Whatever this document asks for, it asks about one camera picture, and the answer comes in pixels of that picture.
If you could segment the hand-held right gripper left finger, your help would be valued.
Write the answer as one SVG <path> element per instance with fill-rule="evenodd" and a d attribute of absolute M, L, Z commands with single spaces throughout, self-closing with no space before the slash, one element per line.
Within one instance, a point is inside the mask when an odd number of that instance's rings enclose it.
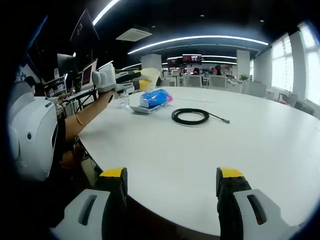
<path fill-rule="evenodd" d="M 126 167 L 102 172 L 94 189 L 83 190 L 67 205 L 52 235 L 57 240 L 120 239 L 126 225 L 127 196 Z"/>

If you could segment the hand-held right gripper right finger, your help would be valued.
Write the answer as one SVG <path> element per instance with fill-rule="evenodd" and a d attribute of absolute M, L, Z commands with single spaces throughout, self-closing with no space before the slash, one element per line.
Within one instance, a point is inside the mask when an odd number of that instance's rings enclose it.
<path fill-rule="evenodd" d="M 217 212 L 222 240 L 289 240 L 300 226 L 290 226 L 280 207 L 233 168 L 216 169 Z"/>

